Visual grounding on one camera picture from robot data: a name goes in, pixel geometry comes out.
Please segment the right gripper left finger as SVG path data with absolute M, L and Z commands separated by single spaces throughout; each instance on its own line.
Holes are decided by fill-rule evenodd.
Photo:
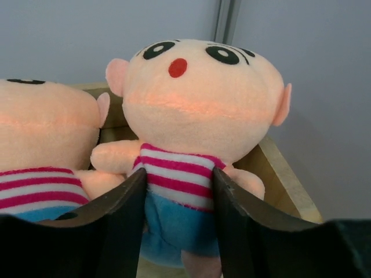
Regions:
M 136 277 L 146 172 L 56 220 L 1 216 L 1 277 Z

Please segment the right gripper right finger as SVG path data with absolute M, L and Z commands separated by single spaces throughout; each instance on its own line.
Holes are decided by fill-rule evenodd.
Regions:
M 322 224 L 286 214 L 213 171 L 216 231 L 225 277 L 369 277 L 370 221 Z

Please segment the boy doll back corner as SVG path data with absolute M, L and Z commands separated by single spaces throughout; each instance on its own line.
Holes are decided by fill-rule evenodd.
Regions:
M 90 161 L 106 173 L 146 171 L 140 254 L 189 277 L 220 277 L 213 170 L 264 197 L 262 180 L 234 163 L 284 122 L 291 84 L 257 53 L 193 39 L 153 43 L 129 61 L 115 58 L 106 80 L 136 139 L 100 144 Z

